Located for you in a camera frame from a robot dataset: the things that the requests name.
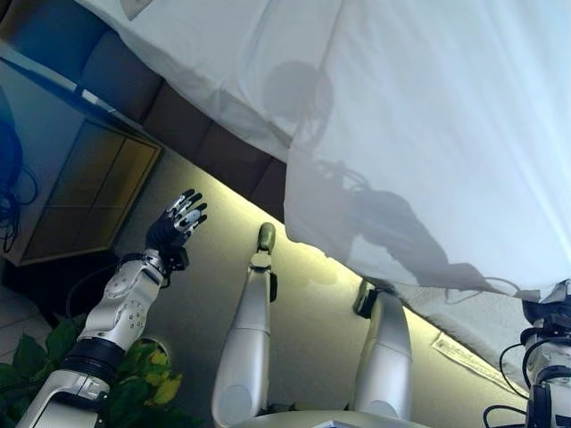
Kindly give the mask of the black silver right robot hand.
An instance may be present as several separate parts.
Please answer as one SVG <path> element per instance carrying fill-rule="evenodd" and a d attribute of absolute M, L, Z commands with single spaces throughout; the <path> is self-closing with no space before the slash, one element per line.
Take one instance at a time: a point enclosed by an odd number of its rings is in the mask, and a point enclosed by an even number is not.
<path fill-rule="evenodd" d="M 557 283 L 553 293 L 543 302 L 523 300 L 522 310 L 533 327 L 555 325 L 570 329 L 570 279 Z"/>

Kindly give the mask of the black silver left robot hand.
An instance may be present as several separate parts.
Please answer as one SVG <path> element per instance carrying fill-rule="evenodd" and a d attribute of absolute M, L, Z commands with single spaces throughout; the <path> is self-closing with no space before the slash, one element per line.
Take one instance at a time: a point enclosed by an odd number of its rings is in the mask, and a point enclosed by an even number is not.
<path fill-rule="evenodd" d="M 183 247 L 195 229 L 206 219 L 207 203 L 195 189 L 180 194 L 149 227 L 145 248 L 166 251 Z"/>

